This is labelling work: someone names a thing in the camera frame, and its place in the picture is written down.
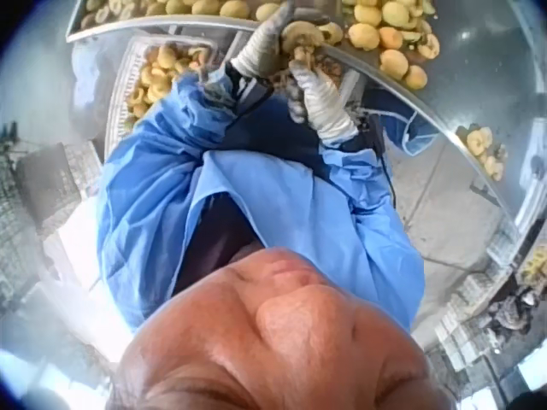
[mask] white crate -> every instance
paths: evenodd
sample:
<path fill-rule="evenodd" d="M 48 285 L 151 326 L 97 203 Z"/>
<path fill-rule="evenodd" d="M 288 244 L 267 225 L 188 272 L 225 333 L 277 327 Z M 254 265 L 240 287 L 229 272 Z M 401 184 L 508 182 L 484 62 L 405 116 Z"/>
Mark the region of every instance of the white crate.
<path fill-rule="evenodd" d="M 138 35 L 131 39 L 126 53 L 121 60 L 118 76 L 114 83 L 112 97 L 110 98 L 109 117 L 106 124 L 104 139 L 104 159 L 107 160 L 120 143 L 127 136 L 124 123 L 129 116 L 126 100 L 135 88 L 140 77 L 140 70 L 146 63 L 146 51 L 150 47 L 164 44 L 180 44 L 188 47 L 202 46 L 210 49 L 209 62 L 216 58 L 218 46 L 216 42 L 199 37 L 173 36 L 173 35 Z"/>

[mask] shelf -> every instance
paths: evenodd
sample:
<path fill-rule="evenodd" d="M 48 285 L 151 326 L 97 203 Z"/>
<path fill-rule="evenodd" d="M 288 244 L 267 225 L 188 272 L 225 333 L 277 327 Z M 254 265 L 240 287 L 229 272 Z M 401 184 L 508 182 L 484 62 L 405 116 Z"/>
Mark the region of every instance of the shelf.
<path fill-rule="evenodd" d="M 252 32 L 256 21 L 208 15 L 161 15 L 112 22 L 76 32 L 81 19 L 81 4 L 74 10 L 67 41 L 73 42 L 105 32 L 127 28 L 156 26 L 223 27 Z M 299 4 L 313 5 L 304 0 Z M 544 32 L 530 20 L 532 2 L 499 0 L 437 0 L 438 19 L 430 18 L 441 43 L 441 52 L 433 61 L 417 61 L 427 71 L 429 83 L 422 91 L 412 92 L 386 77 L 379 70 L 379 52 L 356 50 L 345 40 L 339 47 L 324 47 L 324 54 L 340 60 L 358 73 L 380 82 L 434 124 L 462 153 L 485 181 L 500 207 L 519 231 L 521 219 L 536 214 L 538 201 L 531 196 L 545 193 L 544 174 L 537 174 L 534 161 L 547 167 L 547 114 L 544 112 L 545 66 L 539 66 Z M 323 2 L 321 9 L 334 21 L 341 22 L 336 2 Z M 483 167 L 468 152 L 456 135 L 458 127 L 472 124 L 489 126 L 494 141 L 509 152 L 501 182 L 492 181 Z"/>

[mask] hand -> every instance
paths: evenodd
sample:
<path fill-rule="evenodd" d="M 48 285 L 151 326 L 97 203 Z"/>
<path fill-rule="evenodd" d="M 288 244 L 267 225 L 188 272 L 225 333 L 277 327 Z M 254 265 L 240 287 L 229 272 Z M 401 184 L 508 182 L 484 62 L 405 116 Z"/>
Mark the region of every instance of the hand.
<path fill-rule="evenodd" d="M 279 36 L 291 21 L 326 24 L 328 19 L 315 9 L 296 9 L 295 0 L 287 0 L 253 33 L 249 43 L 235 58 L 232 66 L 245 77 L 267 78 L 280 70 Z"/>
<path fill-rule="evenodd" d="M 344 111 L 336 85 L 319 68 L 311 71 L 305 63 L 289 63 L 287 96 L 289 114 L 298 124 L 308 122 L 323 143 L 343 142 L 357 134 L 357 127 Z"/>

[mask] blue smock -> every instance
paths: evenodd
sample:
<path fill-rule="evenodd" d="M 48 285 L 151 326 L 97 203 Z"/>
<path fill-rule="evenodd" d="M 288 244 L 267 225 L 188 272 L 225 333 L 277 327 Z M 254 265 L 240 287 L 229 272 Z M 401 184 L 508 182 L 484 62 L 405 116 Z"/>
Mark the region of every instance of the blue smock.
<path fill-rule="evenodd" d="M 223 68 L 207 85 L 185 76 L 104 165 L 99 268 L 127 323 L 138 328 L 171 297 L 203 207 L 228 193 L 266 248 L 304 256 L 408 330 L 424 292 L 423 260 L 391 205 L 376 154 L 318 144 L 290 121 L 280 97 L 228 135 L 231 95 Z M 314 148 L 300 143 L 309 138 Z M 254 146 L 263 152 L 243 150 Z"/>

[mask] concrete floor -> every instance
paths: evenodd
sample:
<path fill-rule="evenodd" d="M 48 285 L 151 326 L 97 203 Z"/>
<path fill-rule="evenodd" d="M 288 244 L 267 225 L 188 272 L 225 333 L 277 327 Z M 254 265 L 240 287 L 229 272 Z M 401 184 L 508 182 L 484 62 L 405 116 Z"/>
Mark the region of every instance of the concrete floor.
<path fill-rule="evenodd" d="M 0 123 L 18 122 L 20 136 L 31 142 L 23 149 L 103 134 L 115 74 L 133 33 L 66 44 L 72 7 L 62 0 L 42 3 L 0 61 Z M 394 148 L 388 156 L 398 211 L 426 263 L 426 294 L 413 331 L 425 348 L 436 340 L 433 326 L 451 291 L 483 263 L 502 214 L 469 189 L 476 175 L 444 138 L 415 158 Z"/>

